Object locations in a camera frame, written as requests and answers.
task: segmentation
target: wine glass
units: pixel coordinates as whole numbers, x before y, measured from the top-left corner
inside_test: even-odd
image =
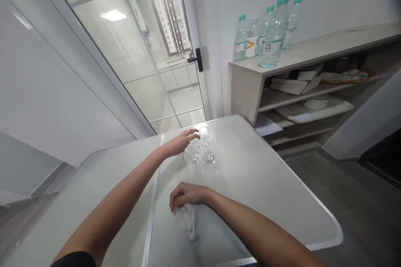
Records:
[[[207,162],[210,164],[214,164],[217,161],[217,157],[213,152],[213,148],[214,148],[214,141],[207,139],[206,144],[208,145],[208,147],[206,148],[207,151]]]
[[[202,146],[199,144],[198,139],[193,139],[191,146],[192,146],[193,152],[195,152],[195,153],[198,153],[202,150]]]
[[[201,156],[199,154],[197,154],[196,152],[194,152],[191,157],[191,163],[193,163],[194,165],[197,165],[197,164],[199,164],[200,161],[201,161]]]
[[[184,149],[184,151],[182,152],[182,156],[186,156],[188,154],[188,147]]]
[[[202,126],[199,129],[199,136],[203,140],[203,147],[208,148],[208,139],[210,138],[210,130],[207,126]]]

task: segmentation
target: white tray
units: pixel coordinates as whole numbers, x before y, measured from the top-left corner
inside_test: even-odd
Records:
[[[320,110],[312,110],[302,105],[303,101],[275,108],[274,110],[295,123],[307,123],[334,116],[353,109],[348,101],[330,96],[330,102]]]

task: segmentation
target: door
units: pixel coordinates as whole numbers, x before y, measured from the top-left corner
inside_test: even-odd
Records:
[[[157,134],[210,119],[193,0],[66,1]]]

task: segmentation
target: water bottle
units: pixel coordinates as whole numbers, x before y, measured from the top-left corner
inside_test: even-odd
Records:
[[[246,35],[245,35],[245,18],[246,14],[239,16],[239,23],[237,26],[237,32],[235,34],[235,45],[234,45],[234,60],[240,61],[245,59],[246,50]]]
[[[277,66],[283,47],[285,31],[288,26],[287,3],[289,0],[278,0],[274,17],[266,33],[264,50],[260,66],[271,68]]]
[[[274,5],[269,6],[267,8],[266,16],[264,18],[264,22],[260,25],[259,32],[259,40],[258,40],[258,49],[256,51],[256,55],[262,56],[264,49],[264,40],[266,38],[266,32],[269,28],[270,22],[273,18]]]
[[[302,0],[294,0],[294,4],[292,5],[291,13],[288,18],[288,28],[285,34],[283,50],[291,48],[292,41],[294,39],[295,29],[297,29],[298,27],[298,14],[301,2]]]
[[[256,56],[256,50],[258,47],[259,33],[258,33],[258,21],[259,17],[254,17],[249,23],[247,43],[246,43],[246,58],[252,58]]]

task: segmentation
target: person's arm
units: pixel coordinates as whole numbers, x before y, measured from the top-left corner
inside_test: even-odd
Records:
[[[232,228],[262,266],[324,266],[309,249],[273,221],[214,190],[180,183],[170,195],[170,209],[205,203]]]
[[[154,172],[168,157],[182,153],[189,142],[199,135],[197,129],[179,136],[156,148],[138,167],[120,181],[75,230],[52,264],[66,254],[85,251],[100,267],[104,255],[141,197]]]

